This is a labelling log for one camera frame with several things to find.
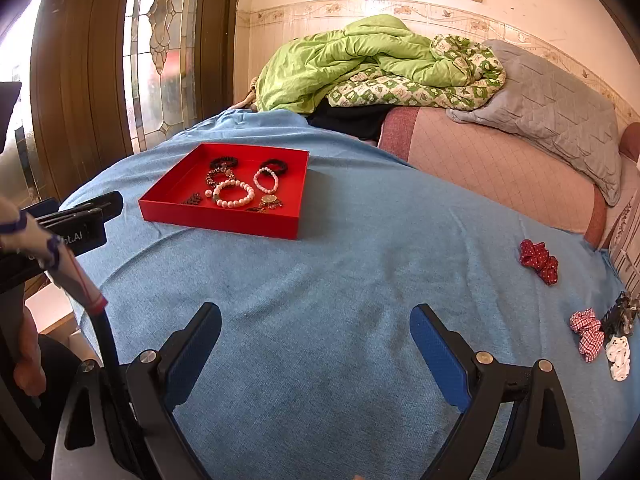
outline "floral wallpaper border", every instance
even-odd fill
[[[602,78],[573,57],[568,56],[546,41],[528,34],[524,30],[519,30],[507,23],[498,22],[481,14],[453,7],[409,0],[316,0],[300,2],[253,12],[238,11],[236,14],[236,27],[249,29],[250,34],[242,34],[241,32],[236,38],[238,40],[247,38],[245,41],[251,42],[250,37],[253,35],[254,30],[277,23],[310,22],[311,20],[322,18],[357,20],[365,16],[382,13],[397,16],[419,34],[455,34],[476,41],[495,39],[516,44],[548,59],[556,66],[580,78],[590,88],[610,99],[616,107],[620,131],[623,131],[629,123],[640,121],[640,116],[629,103],[607,85]],[[309,27],[309,34],[316,32],[312,29],[313,27]]]

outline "human hand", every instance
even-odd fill
[[[47,389],[47,378],[40,360],[36,322],[26,306],[22,308],[22,314],[22,325],[18,334],[20,360],[14,368],[14,381],[25,394],[37,397]]]

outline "metal screw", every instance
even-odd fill
[[[82,361],[82,364],[80,365],[80,369],[84,372],[90,372],[91,370],[93,370],[95,367],[95,361],[93,359],[87,359],[86,361]]]
[[[551,370],[554,369],[554,366],[549,361],[547,361],[546,359],[540,359],[540,361],[538,362],[538,367],[543,372],[550,372]]]
[[[490,365],[494,362],[494,356],[489,354],[489,352],[478,352],[476,354],[476,359],[478,359],[478,362],[483,365]]]
[[[156,360],[156,356],[157,354],[154,350],[145,350],[144,352],[142,352],[142,354],[140,354],[140,361],[145,364],[152,363]]]

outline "gray quilted fabric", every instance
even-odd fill
[[[477,110],[447,115],[525,137],[586,174],[616,205],[622,161],[613,104],[540,56],[504,41],[485,44],[507,71],[504,87]]]

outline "jewelry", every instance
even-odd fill
[[[262,187],[260,183],[258,183],[258,176],[261,173],[269,173],[273,177],[273,187],[271,189]],[[256,171],[254,175],[254,184],[255,184],[255,187],[257,187],[263,193],[266,193],[266,194],[275,193],[278,190],[278,176],[276,175],[275,171],[273,171],[271,168],[264,166],[263,168],[260,168],[260,170]]]
[[[249,209],[247,209],[247,211],[259,213],[264,211],[267,208],[276,209],[277,207],[282,207],[283,205],[284,204],[282,203],[282,200],[280,200],[277,196],[265,195],[260,200],[260,205],[258,207],[250,207]]]
[[[238,160],[234,156],[219,156],[218,158],[214,158],[209,163],[209,169],[214,170],[215,168],[235,168],[238,165]]]
[[[202,197],[199,193],[192,194],[187,200],[183,201],[183,204],[198,205],[202,201]]]
[[[240,200],[222,200],[220,198],[220,192],[225,189],[225,187],[229,186],[241,187],[246,191],[246,196]],[[245,184],[244,182],[240,182],[239,180],[225,180],[224,182],[220,182],[220,184],[216,186],[216,189],[213,190],[213,200],[216,202],[216,204],[220,207],[228,207],[229,209],[247,205],[249,202],[251,202],[251,200],[254,199],[254,197],[254,188],[249,186],[248,184]]]
[[[213,180],[213,178],[219,174],[224,174],[227,178],[236,177],[234,175],[234,172],[229,170],[228,168],[223,168],[223,167],[214,168],[213,170],[209,171],[209,173],[207,173],[207,177],[204,179],[205,182],[207,183],[207,186],[216,187],[218,183],[215,180]]]
[[[289,169],[287,163],[283,160],[280,160],[279,158],[270,158],[269,160],[265,160],[260,165],[261,168],[268,168],[269,166],[277,166],[277,168],[273,170],[273,173],[275,173],[276,175],[286,173],[286,171]]]

